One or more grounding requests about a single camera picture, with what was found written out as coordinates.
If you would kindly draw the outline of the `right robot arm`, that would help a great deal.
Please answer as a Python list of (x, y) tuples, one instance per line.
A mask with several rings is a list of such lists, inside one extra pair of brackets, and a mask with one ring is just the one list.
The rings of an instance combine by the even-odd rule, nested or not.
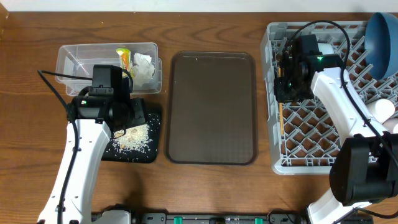
[(352, 86), (347, 58), (324, 54), (314, 34), (299, 30), (284, 45), (282, 75), (274, 80), (279, 103), (316, 96), (338, 132), (341, 149), (329, 173), (330, 188), (311, 203), (300, 223), (341, 223), (354, 213), (393, 219), (367, 207), (397, 196), (397, 135), (372, 116)]

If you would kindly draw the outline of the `pink cup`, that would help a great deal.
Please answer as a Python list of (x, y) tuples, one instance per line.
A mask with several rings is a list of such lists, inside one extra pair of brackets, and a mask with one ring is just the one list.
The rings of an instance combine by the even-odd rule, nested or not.
[(392, 118), (388, 119), (383, 123), (383, 126), (391, 133), (397, 134), (398, 133), (398, 119)]

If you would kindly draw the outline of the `white paper napkin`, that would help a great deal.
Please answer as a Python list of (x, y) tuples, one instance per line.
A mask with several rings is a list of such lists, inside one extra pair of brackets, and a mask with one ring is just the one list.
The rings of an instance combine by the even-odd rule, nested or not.
[(135, 53), (132, 71), (135, 85), (142, 86), (150, 83), (155, 72), (152, 57), (150, 55)]

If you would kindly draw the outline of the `dark blue plate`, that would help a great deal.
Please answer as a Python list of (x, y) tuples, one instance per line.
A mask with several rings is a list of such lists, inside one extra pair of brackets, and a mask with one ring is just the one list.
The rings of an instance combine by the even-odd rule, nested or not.
[(397, 74), (397, 17), (387, 12), (372, 15), (365, 31), (366, 63), (376, 80)]

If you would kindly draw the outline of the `light blue small bowl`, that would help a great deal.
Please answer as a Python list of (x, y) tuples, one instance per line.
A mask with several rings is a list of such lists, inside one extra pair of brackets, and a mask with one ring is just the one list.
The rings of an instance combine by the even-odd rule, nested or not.
[(318, 43), (318, 49), (322, 55), (334, 54), (333, 46), (326, 43)]

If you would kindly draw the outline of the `yellow green snack wrapper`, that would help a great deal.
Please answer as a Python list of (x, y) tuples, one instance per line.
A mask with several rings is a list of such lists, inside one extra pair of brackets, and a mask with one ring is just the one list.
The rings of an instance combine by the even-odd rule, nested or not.
[(116, 49), (116, 53), (119, 55), (119, 62), (121, 68), (127, 70), (131, 73), (132, 62), (131, 62), (131, 51), (126, 48), (118, 48)]

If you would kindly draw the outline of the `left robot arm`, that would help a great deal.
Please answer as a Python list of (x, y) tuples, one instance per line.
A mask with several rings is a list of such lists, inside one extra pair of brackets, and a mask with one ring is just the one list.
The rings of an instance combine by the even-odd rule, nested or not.
[(91, 85), (66, 103), (67, 141), (57, 178), (38, 223), (132, 223), (119, 205), (92, 216), (93, 193), (104, 150), (113, 133), (147, 124), (142, 98), (131, 98), (131, 73), (114, 65), (94, 65)]

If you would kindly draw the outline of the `pale green cup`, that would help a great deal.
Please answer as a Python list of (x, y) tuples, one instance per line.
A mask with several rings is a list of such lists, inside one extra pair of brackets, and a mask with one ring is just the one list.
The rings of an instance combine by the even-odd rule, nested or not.
[(393, 102), (387, 99), (379, 99), (366, 106), (370, 114), (381, 124), (387, 121), (395, 112)]

